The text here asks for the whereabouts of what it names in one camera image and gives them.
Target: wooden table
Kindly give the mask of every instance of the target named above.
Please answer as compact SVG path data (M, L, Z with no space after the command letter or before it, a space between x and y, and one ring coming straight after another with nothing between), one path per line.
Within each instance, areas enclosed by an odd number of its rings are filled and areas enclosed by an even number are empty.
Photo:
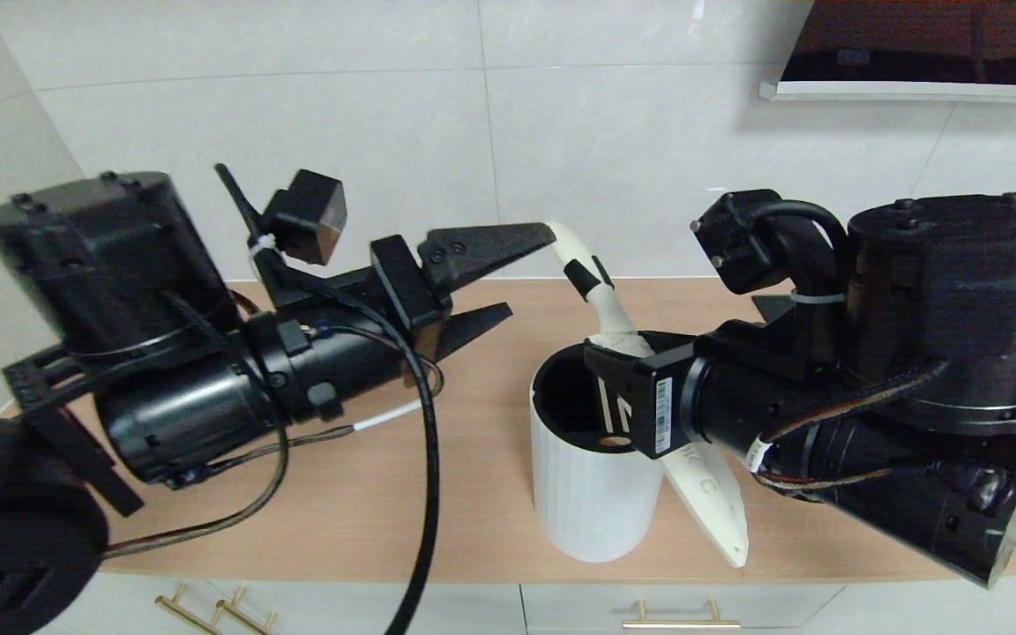
M258 284L235 284L265 304ZM641 329L699 333L728 318L754 318L749 298L714 278L618 280ZM669 485L652 528L617 562L586 564L556 550L531 506L525 395L554 351L595 330L589 307L565 280L484 280L457 294L459 310L507 301L513 317L447 359L437 400L443 462L441 529L432 581L468 583L858 582L950 578L923 556L823 505L790 501L739 471L750 526L743 570L726 565ZM346 422L410 400L387 386L347 404ZM91 405L74 410L96 426ZM322 424L299 426L295 434ZM146 506L111 516L113 538L217 518L265 488L274 458L254 461L182 493L137 484ZM425 491L418 412L291 454L290 474L269 506L228 531L121 558L106 571L199 578L405 581L418 546ZM1008 574L1016 573L1016 555Z

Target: cabinet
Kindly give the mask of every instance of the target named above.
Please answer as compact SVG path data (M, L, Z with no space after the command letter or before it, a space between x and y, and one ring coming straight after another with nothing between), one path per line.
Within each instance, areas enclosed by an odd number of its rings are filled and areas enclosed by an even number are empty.
M841 591L841 584L771 585L584 585L524 584L528 632L624 632L624 620L638 619L636 604L645 604L650 620L712 619L709 599L724 620L745 628L796 628Z
M257 622L277 612L277 635L380 635L406 590L400 584L245 582L211 579L223 594L245 586L241 610ZM524 610L515 584L431 584L410 635L524 635Z
M178 606L209 622L215 605L245 593L238 610L276 635L382 635L405 584L237 581L98 574L41 635L192 635L197 628L156 606L186 585ZM709 620L709 599L742 632L786 635L1016 635L1016 576L992 591L963 579L871 584L431 584L410 635L614 635L645 602L653 620ZM221 635L254 635L223 614Z
M963 581L850 584L803 635L1016 635L1016 576L986 591Z
M100 573L41 635L191 635L192 628L162 608L157 596L170 598L180 584L186 591L178 602L199 619L209 619L220 591L198 578L156 578L150 575Z

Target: gold cabinet handle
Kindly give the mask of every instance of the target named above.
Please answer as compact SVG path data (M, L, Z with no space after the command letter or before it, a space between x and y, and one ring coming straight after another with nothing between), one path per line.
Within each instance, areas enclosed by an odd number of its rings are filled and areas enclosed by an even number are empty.
M183 620L190 628L193 630L202 632L204 635L221 635L221 631L217 630L217 618L220 612L214 612L214 618L210 622L203 622L201 619L195 618L192 612L186 611L183 607L178 606L178 601L183 598L183 593L186 593L186 584L180 584L175 590L175 594L170 598L166 598L163 595L158 595L156 598L156 607L162 608L163 611L169 612L170 615L175 616L175 618Z
M234 599L218 599L214 607L217 609L214 612L215 618L221 612L226 612L226 615L231 616L232 619L236 619L239 624L249 628L251 632L255 632L257 635L273 635L273 622L277 619L277 612L271 612L269 618L265 620L265 624L258 623L257 620L250 618L242 611L242 597L245 595L245 586L238 588L238 593L234 593Z
M743 628L737 620L720 618L716 599L708 599L712 619L682 620L682 622L647 619L644 599L638 599L634 606L637 607L638 618L622 620L622 628L626 631L739 631Z

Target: black cylindrical actuator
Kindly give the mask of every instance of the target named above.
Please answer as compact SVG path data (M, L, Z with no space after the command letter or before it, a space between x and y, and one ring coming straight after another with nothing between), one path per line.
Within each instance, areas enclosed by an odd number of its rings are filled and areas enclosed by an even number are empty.
M195 330L171 291L219 330L238 310L161 172L16 194L0 205L0 258L85 367L176 350Z
M902 200L859 213L849 235L853 383L947 358L915 405L946 422L1016 418L1016 193Z
M130 472L145 483L185 482L188 470L273 431L274 418L335 418L347 398L398 378L397 351L321 330L332 322L370 331L366 318L337 307L307 313L305 324L258 313L227 334L265 387L218 353L175 367L167 381L146 371L98 391L97 414Z

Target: black cable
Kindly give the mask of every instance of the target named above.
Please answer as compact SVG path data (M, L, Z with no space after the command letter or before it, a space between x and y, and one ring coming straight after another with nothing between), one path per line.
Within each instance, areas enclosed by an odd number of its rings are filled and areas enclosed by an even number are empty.
M390 346L392 350L398 351L398 344L388 340L388 338L382 336L382 334L376 333L374 331L368 331L367 329L360 329L358 326L350 326L345 324L322 324L319 325L316 330L319 332L331 331L337 333L351 333L356 334L356 336L369 337L371 340L378 341L380 343ZM429 367L435 374L435 385L431 389L431 394L436 397L441 394L441 390L445 388L445 374L441 371L441 367L432 362L431 359L418 357L423 362L424 366ZM290 446L298 447L300 445L310 445L313 443L321 443L324 441L333 441L336 438L347 437L354 433L355 426L339 426L334 427L334 429L328 429L326 431L319 431L318 433L306 434L303 437L297 437L290 439ZM237 457L224 458L221 461L216 461L205 466L205 478L214 478L217 474L225 472L226 470L234 469L239 465L249 463L254 458L265 457L267 454L273 453L277 450L277 444L270 443L269 445L262 445L255 447L255 449L247 451L244 454L239 454Z
M870 410L872 407L880 406L898 398L905 397L915 390L920 389L933 379L938 378L947 369L949 362L943 358L928 359L916 369L900 374L895 378L888 378L886 381L878 382L865 387L853 394L843 395L838 401L823 403L807 414L795 416L787 421L779 423L770 429L759 434L759 441L763 443L774 443L779 438L804 429L804 427L818 425L832 421L835 418L849 418L851 415ZM768 470L756 470L755 480L762 485L774 488L774 490L802 492L827 490L830 487L839 487L863 483L867 480L887 478L896 473L899 467L882 467L879 470L872 470L867 473L850 474L845 478L815 479L815 478L789 478L789 475L775 474Z
M279 266L287 269L283 261ZM410 622L412 622L415 614L418 612L418 604L426 591L426 583L429 579L429 574L431 574L431 563L434 562L434 550L437 543L438 515L441 506L441 465L440 456L438 455L437 415L434 410L434 395L431 394L431 387L426 379L423 366L419 363L418 354L415 353L410 343L402 337L402 333L399 333L394 324L391 324L386 317L380 315L378 311L375 311L364 302L359 301L358 298L353 298L351 295L327 284L322 278L306 276L306 274L302 273L299 276L291 277L291 280L302 291L321 298L330 298L347 307L347 309L363 314L365 318L377 324L378 328L383 329L384 335L394 341L400 353L402 353L403 358L406 359L406 364L410 367L411 375L415 378L415 385L418 387L418 396L421 402L423 402L423 422L426 429L426 515L423 522L423 537L421 537L421 542L419 543L415 568L412 568L410 574L410 583L406 585L406 592L402 596L402 601L398 604L398 610L395 611L394 619L391 620L391 626L387 627L386 630L386 635L403 635L407 628L410 627Z
M261 307L257 306L257 303L251 301L242 292L230 290L230 295L234 298L234 304L241 306L242 310L245 311L245 314L249 315L249 317L253 317L253 315L261 313Z
M389 338L382 336L382 334L376 333L374 331L368 331L367 329L360 329L359 326L351 326L347 324L316 324L314 326L318 332L323 333L324 331L331 331L334 333L350 333L353 336L367 337L372 341L378 341L382 345L390 346L394 351L402 351L398 348L398 344L392 342ZM441 394L441 391L445 389L445 374L441 371L441 366L438 366L436 362L432 359L424 357L424 355L419 355L418 357L423 362L423 366L427 366L429 370L434 371L434 387L431 389L431 394L436 397Z
M864 412L884 403L898 400L904 395L920 389L932 379L938 378L947 369L949 362L943 358L928 359L916 369L904 374L875 383L853 394L842 395L839 400L823 403L807 414L795 416L785 422L778 423L759 434L759 441L773 443L775 439L785 437L793 431L814 424L830 421L835 418L849 418L851 415Z
M351 426L334 427L334 429L318 431L317 433L302 435L302 437L291 438L290 447L299 447L300 445L310 445L311 443L331 441L335 438L347 437L347 435L351 435L354 432L355 429ZM271 454L273 451L277 450L279 450L279 445L277 443L270 443L269 445L255 447L255 449L247 451L244 454L238 454L237 457L223 458L221 461L215 461L205 466L205 477L214 478L226 470L231 470L239 465L249 463L254 458L265 457L265 455Z
M852 246L845 234L844 226L833 215L833 212L819 204L807 201L773 201L768 204L758 204L739 210L737 219L747 230L753 229L755 220L761 217L793 216L805 217L821 226L826 237L830 238L833 248L835 272L842 284L849 280L849 270L852 266Z
M221 531L223 529L230 529L230 527L238 525L247 518L257 514L258 511L261 511L262 507L265 507L265 504L269 503L270 499L273 498L273 495L277 494L277 490L281 487L281 483L284 482L284 474L288 472L288 467L290 467L291 443L290 438L288 438L288 431L284 429L284 418L281 418L281 416L277 412L277 401L275 401L269 394L269 387L267 387L265 382L263 382L253 369L250 368L249 363L245 361L243 355L239 353L234 345L231 345L230 340L227 340L226 336L224 336L221 332L218 332L218 330L214 328L214 325L210 324L210 321L206 320L201 313L195 311L194 307L187 304L186 301L180 297L180 295L177 295L174 292L165 292L163 295L167 302L169 302L175 310L182 313L187 320L196 325L206 338L213 342L218 350L233 355L233 357L237 359L235 363L241 367L246 377L248 377L254 385L261 387L261 391L265 395L267 404L270 407L273 425L275 430L277 430L277 449L279 450L277 468L274 470L273 475L271 475L269 485L265 487L265 491L262 492L261 495L257 496L257 499L254 499L253 503L249 503L249 505L245 506L241 511L235 511L235 513L229 516L224 516L223 518L214 519L214 521L185 526L181 527L181 529L161 531L161 533L144 535L144 537L141 538L126 539L124 543L111 545L102 556L104 559L121 558L122 556L140 554L140 552L158 550L161 547L169 547L171 545L185 543L187 539L200 538L203 535L209 535L211 533L215 533L215 531Z

